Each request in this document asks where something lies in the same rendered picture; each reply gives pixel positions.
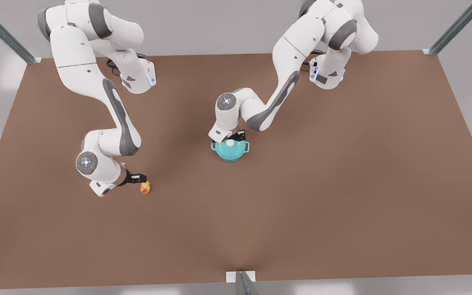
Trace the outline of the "teal pot lid white knob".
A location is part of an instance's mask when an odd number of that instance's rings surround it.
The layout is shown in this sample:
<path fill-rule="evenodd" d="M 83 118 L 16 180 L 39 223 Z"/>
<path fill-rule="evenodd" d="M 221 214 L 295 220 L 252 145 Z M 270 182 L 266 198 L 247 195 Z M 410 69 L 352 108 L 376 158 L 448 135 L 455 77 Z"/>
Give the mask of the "teal pot lid white knob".
<path fill-rule="evenodd" d="M 214 143 L 213 148 L 217 153 L 224 154 L 225 157 L 236 157 L 238 154 L 245 153 L 249 142 L 225 140 L 221 144 Z"/>

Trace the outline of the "teal pot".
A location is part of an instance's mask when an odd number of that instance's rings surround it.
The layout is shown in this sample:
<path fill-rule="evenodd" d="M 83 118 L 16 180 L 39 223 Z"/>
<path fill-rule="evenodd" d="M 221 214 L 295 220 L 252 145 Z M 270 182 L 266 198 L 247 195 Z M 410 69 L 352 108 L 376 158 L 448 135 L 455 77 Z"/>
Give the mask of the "teal pot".
<path fill-rule="evenodd" d="M 222 143 L 211 143 L 211 149 L 214 150 L 219 158 L 228 163 L 233 163 L 241 159 L 245 153 L 250 150 L 250 143 L 243 141 L 236 141 L 234 139 L 227 139 Z"/>

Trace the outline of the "silver frame post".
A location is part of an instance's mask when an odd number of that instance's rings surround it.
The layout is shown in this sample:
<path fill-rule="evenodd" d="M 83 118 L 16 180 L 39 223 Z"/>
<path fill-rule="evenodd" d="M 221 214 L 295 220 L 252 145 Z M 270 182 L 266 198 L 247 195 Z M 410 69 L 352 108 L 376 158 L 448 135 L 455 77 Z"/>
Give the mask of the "silver frame post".
<path fill-rule="evenodd" d="M 438 55 L 451 42 L 458 33 L 472 20 L 472 4 L 453 22 L 453 24 L 430 47 L 422 50 L 426 56 Z"/>
<path fill-rule="evenodd" d="M 261 295 L 256 288 L 255 271 L 228 271 L 225 273 L 227 283 L 235 283 L 235 295 Z"/>
<path fill-rule="evenodd" d="M 15 54 L 17 54 L 28 65 L 40 64 L 41 57 L 36 57 L 31 54 L 15 37 L 8 32 L 8 30 L 0 23 L 0 39 L 8 45 Z"/>

